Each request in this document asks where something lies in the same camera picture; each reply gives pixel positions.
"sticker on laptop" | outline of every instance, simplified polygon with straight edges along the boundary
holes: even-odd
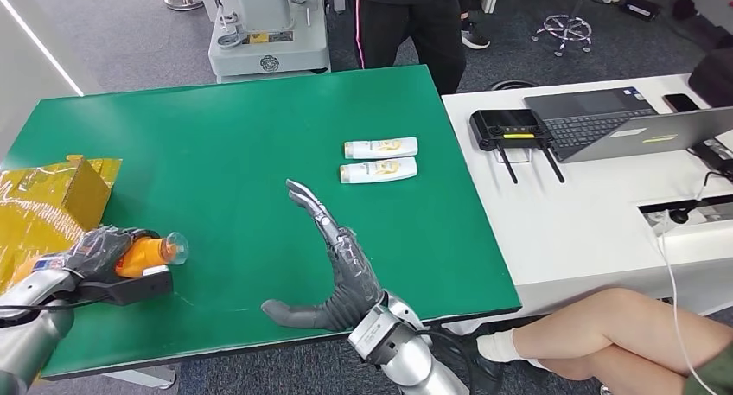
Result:
[[[642,143],[656,143],[656,142],[668,142],[677,138],[676,134],[665,134],[664,136],[654,136],[644,140]]]
[[[644,127],[643,129],[621,130],[621,131],[617,131],[616,133],[610,135],[609,138],[624,137],[624,136],[636,136],[637,134],[641,133],[642,131],[644,131],[646,129],[647,129],[647,127]]]

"black bag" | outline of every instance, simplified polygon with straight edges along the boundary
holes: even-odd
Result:
[[[733,106],[733,48],[710,52],[687,83],[712,107]]]

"green tabletop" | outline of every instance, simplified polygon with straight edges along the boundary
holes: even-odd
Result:
[[[417,137],[416,177],[340,184],[352,162],[343,142],[390,137]],[[425,67],[46,99],[2,169],[68,154],[124,159],[103,222],[181,232],[191,255],[172,268],[169,296],[77,309],[44,377],[330,334],[281,328],[259,309],[268,298],[319,303],[333,288],[288,177],[356,231],[382,285],[424,320],[520,306]]]

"white machine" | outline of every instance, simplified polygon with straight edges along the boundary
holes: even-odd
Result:
[[[324,0],[203,0],[214,22],[208,56],[217,82],[330,69]]]

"gray robotic glove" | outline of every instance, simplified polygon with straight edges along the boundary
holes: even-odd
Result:
[[[288,196],[305,208],[326,242],[334,269],[334,294],[315,306],[289,306],[278,300],[262,303],[262,310],[277,324],[288,328],[325,328],[341,332],[356,327],[374,305],[384,299],[384,290],[372,265],[356,242],[354,232],[339,226],[326,207],[304,185],[288,179]]]
[[[143,237],[160,238],[155,231],[102,226],[85,233],[66,253],[64,268],[88,281],[114,283],[119,280],[115,265],[132,243]]]

